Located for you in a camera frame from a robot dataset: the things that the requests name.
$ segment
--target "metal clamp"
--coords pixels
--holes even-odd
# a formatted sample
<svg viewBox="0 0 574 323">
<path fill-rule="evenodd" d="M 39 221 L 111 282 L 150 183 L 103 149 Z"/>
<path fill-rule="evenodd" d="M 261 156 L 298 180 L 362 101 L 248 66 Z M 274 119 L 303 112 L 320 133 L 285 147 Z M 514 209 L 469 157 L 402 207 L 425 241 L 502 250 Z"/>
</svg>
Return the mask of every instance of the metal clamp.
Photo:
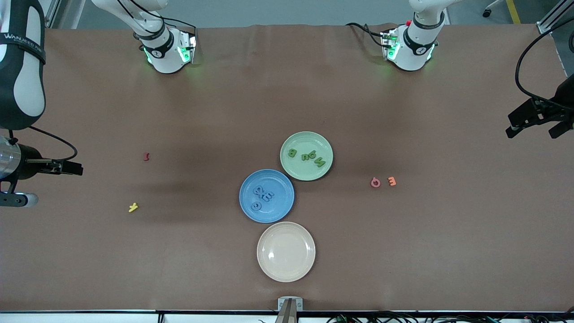
<svg viewBox="0 0 574 323">
<path fill-rule="evenodd" d="M 303 311 L 303 299 L 295 296 L 284 296 L 277 300 L 279 314 L 275 323 L 297 323 L 297 312 Z"/>
</svg>

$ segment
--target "plate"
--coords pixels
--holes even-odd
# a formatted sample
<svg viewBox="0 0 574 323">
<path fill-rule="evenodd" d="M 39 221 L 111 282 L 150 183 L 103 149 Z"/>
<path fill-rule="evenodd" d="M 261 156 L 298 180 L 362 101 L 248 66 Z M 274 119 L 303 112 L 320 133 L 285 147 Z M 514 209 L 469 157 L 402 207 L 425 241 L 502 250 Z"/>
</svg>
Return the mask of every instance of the plate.
<svg viewBox="0 0 574 323">
<path fill-rule="evenodd" d="M 241 209 L 253 221 L 272 223 L 289 213 L 295 201 L 293 184 L 276 170 L 260 170 L 249 175 L 239 189 Z"/>
<path fill-rule="evenodd" d="M 283 169 L 299 180 L 315 180 L 325 175 L 333 164 L 333 149 L 318 133 L 303 131 L 291 135 L 281 147 Z"/>
<path fill-rule="evenodd" d="M 303 278 L 313 267 L 315 253 L 315 242 L 309 231 L 293 222 L 268 227 L 257 244 L 261 270 L 282 283 Z"/>
</svg>

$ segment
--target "black strap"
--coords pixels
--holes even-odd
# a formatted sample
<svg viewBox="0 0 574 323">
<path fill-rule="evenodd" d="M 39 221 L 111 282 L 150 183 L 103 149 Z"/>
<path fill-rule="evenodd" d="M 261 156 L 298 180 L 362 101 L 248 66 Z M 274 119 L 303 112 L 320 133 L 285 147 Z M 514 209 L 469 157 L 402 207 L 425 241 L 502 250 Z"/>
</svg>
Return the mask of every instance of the black strap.
<svg viewBox="0 0 574 323">
<path fill-rule="evenodd" d="M 430 44 L 425 44 L 425 45 L 419 44 L 410 38 L 408 31 L 409 31 L 408 28 L 405 29 L 405 32 L 402 35 L 402 37 L 405 40 L 405 45 L 408 48 L 410 48 L 413 51 L 413 54 L 415 54 L 416 56 L 421 56 L 421 55 L 426 54 L 426 52 L 428 52 L 429 49 L 431 49 L 432 46 L 435 44 L 436 39 Z"/>
<path fill-rule="evenodd" d="M 413 17 L 413 23 L 415 24 L 415 26 L 419 27 L 420 29 L 434 29 L 439 27 L 440 25 L 442 25 L 444 22 L 444 11 L 440 13 L 440 21 L 438 24 L 436 25 L 423 25 L 420 22 L 417 21 L 417 13 L 414 13 L 414 17 Z"/>
<path fill-rule="evenodd" d="M 152 47 L 148 47 L 148 46 L 143 46 L 143 47 L 153 57 L 164 58 L 165 53 L 167 53 L 167 51 L 170 50 L 171 47 L 173 46 L 173 41 L 174 41 L 174 37 L 173 37 L 173 34 L 170 32 L 168 41 L 165 44 L 163 44 L 162 46 L 159 46 L 156 48 L 152 48 Z"/>
<path fill-rule="evenodd" d="M 46 51 L 28 37 L 21 37 L 12 33 L 0 33 L 0 45 L 18 45 L 24 51 L 38 58 L 46 64 Z"/>
<path fill-rule="evenodd" d="M 142 36 L 140 34 L 138 34 L 138 40 L 154 40 L 154 39 L 158 39 L 160 38 L 160 36 L 164 33 L 165 30 L 165 23 L 162 21 L 161 22 L 161 28 L 160 30 L 156 31 L 155 33 L 149 35 L 149 36 Z"/>
</svg>

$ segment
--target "yellow floor tape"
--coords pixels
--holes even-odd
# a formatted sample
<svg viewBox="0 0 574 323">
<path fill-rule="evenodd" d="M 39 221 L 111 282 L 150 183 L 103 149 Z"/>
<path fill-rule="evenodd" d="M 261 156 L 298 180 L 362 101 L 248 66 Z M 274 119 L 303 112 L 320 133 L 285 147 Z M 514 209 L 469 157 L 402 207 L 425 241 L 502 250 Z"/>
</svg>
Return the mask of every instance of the yellow floor tape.
<svg viewBox="0 0 574 323">
<path fill-rule="evenodd" d="M 510 11 L 510 17 L 512 18 L 512 22 L 514 24 L 520 24 L 520 17 L 518 16 L 518 12 L 516 11 L 516 6 L 514 6 L 514 1 L 506 0 L 506 5 L 508 6 L 508 11 Z"/>
</svg>

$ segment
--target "blue plate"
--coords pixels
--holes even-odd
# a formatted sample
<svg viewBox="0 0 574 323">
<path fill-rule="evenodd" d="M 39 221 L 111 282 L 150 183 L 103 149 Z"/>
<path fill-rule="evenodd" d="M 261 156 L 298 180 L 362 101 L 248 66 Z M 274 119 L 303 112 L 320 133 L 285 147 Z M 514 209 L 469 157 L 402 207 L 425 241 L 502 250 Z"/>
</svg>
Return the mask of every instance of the blue plate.
<svg viewBox="0 0 574 323">
<path fill-rule="evenodd" d="M 239 190 L 241 209 L 253 221 L 271 223 L 291 211 L 295 201 L 293 184 L 276 170 L 260 170 L 249 175 Z"/>
</svg>

